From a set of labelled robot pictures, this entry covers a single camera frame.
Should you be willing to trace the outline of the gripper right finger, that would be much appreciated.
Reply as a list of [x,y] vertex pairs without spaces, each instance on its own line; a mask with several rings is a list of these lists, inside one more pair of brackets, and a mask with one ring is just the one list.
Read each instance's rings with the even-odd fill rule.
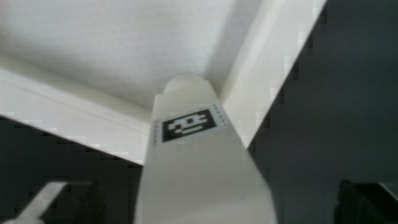
[[398,224],[398,183],[340,183],[336,224]]

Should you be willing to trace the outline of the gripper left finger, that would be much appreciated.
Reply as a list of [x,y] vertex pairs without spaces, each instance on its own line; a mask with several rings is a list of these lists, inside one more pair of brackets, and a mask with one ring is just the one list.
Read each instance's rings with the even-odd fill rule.
[[45,184],[11,224],[95,224],[93,181]]

